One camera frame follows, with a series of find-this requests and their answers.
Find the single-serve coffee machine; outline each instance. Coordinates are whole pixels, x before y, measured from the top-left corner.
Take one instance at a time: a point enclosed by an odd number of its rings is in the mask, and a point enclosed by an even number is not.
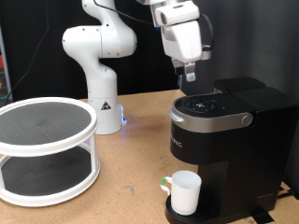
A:
[[[249,77],[216,82],[217,92],[173,103],[171,152],[198,164],[202,178],[194,214],[173,211],[172,224],[222,224],[253,216],[267,222],[275,208],[298,119],[299,104]]]

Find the coffee machine drip tray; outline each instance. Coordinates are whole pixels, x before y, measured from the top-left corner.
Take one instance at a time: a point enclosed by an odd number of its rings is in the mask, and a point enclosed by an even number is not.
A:
[[[168,221],[172,224],[218,224],[217,213],[208,205],[203,197],[199,197],[196,212],[183,216],[176,213],[171,207],[171,195],[167,198],[165,215]]]

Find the wooden table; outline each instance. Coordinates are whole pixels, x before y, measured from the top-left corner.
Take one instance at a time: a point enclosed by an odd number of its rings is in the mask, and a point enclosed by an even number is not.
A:
[[[97,135],[101,173],[95,183],[75,199],[53,206],[26,208],[0,202],[0,224],[167,224],[161,177],[182,169],[197,172],[197,166],[177,160],[169,149],[167,111],[183,95],[161,91],[120,96],[128,124],[117,133]],[[270,215],[278,224],[292,224],[298,223],[298,211],[299,202],[288,197],[278,200]],[[253,223],[252,217],[234,222]]]

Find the white cup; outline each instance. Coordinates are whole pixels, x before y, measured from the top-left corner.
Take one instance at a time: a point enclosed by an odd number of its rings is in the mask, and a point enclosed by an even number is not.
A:
[[[197,208],[199,191],[202,185],[200,176],[192,171],[177,171],[172,177],[163,177],[161,179],[161,188],[170,195],[170,190],[164,185],[164,182],[172,184],[172,209],[183,216],[193,214]]]

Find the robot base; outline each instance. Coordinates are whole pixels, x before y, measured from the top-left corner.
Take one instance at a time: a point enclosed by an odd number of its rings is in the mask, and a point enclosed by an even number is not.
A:
[[[99,123],[96,134],[116,133],[126,124],[117,96],[108,99],[89,98],[88,104],[95,110]]]

